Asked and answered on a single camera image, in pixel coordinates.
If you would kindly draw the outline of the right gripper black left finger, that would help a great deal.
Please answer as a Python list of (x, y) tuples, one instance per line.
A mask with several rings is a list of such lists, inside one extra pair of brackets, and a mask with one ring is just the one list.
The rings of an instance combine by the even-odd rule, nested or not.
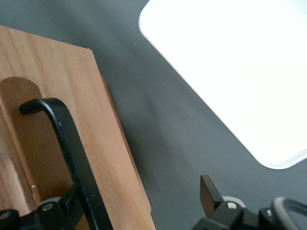
[(35, 211), (34, 220), (37, 230), (75, 230), (83, 208), (72, 186), (62, 197), (45, 200)]

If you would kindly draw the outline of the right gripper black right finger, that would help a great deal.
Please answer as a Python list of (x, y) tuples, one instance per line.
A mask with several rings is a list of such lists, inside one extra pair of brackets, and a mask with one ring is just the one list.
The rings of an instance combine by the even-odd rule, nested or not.
[(243, 208), (234, 201), (224, 201), (210, 176), (200, 178), (200, 200), (205, 217), (194, 230), (235, 230), (243, 222)]

